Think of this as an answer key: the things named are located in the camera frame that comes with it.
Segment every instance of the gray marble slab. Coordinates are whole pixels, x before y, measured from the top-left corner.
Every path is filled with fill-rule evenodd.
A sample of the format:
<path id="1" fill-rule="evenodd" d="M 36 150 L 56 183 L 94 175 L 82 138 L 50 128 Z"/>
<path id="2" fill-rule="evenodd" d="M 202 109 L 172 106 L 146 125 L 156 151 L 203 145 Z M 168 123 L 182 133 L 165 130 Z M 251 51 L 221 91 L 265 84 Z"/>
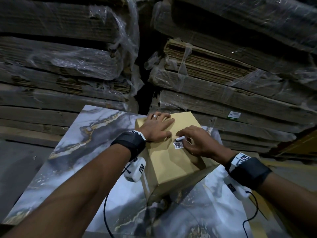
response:
<path id="1" fill-rule="evenodd" d="M 82 168 L 121 133 L 133 130 L 133 113 L 86 105 L 2 223 L 18 224 L 59 185 Z M 221 143 L 216 129 L 204 127 Z M 119 178 L 109 194 L 106 217 L 114 234 L 147 237 L 245 237 L 242 203 L 223 182 L 219 166 L 194 187 L 146 206 L 141 182 Z M 245 227 L 252 237 L 249 224 Z M 87 228 L 107 233 L 103 204 Z"/>

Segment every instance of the forearm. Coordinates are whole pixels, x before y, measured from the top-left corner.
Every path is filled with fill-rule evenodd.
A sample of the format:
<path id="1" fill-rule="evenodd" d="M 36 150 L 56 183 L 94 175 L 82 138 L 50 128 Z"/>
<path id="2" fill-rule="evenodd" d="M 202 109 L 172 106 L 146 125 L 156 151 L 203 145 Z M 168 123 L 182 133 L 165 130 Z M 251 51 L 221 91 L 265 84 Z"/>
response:
<path id="1" fill-rule="evenodd" d="M 314 194 L 273 172 L 256 191 L 297 224 L 317 232 L 317 197 Z"/>
<path id="2" fill-rule="evenodd" d="M 58 187 L 10 237 L 81 237 L 131 153 L 115 144 Z"/>

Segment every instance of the black wrist strap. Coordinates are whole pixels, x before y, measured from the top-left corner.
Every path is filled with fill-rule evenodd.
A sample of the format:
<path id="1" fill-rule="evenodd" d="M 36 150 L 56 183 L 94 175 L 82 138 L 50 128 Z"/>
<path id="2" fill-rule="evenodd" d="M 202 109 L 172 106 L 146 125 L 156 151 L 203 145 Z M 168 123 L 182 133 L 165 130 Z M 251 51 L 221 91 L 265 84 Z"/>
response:
<path id="1" fill-rule="evenodd" d="M 272 172 L 257 158 L 252 158 L 243 153 L 237 154 L 227 163 L 226 171 L 239 184 L 252 190 L 257 189 L 268 174 Z"/>
<path id="2" fill-rule="evenodd" d="M 141 132 L 134 130 L 122 133 L 111 143 L 111 145 L 113 144 L 121 144 L 122 146 L 130 150 L 130 162 L 134 160 L 144 150 L 145 138 Z"/>

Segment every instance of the barcode label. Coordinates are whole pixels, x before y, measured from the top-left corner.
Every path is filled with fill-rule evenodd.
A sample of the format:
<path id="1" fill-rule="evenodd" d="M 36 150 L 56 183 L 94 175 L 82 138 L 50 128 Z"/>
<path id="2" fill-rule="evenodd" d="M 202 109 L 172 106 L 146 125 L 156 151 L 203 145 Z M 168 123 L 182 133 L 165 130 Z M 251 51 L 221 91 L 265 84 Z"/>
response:
<path id="1" fill-rule="evenodd" d="M 228 119 L 237 120 L 240 117 L 241 113 L 231 111 L 228 115 Z"/>
<path id="2" fill-rule="evenodd" d="M 175 149 L 183 148 L 183 142 L 173 142 Z"/>

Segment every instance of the qr code tag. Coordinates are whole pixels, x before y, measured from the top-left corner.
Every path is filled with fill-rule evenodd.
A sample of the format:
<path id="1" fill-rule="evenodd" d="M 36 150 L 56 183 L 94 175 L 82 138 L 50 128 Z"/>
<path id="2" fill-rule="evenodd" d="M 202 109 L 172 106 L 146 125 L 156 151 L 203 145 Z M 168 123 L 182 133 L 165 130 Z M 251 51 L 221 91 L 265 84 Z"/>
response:
<path id="1" fill-rule="evenodd" d="M 173 142 L 175 149 L 183 148 L 183 142 Z"/>

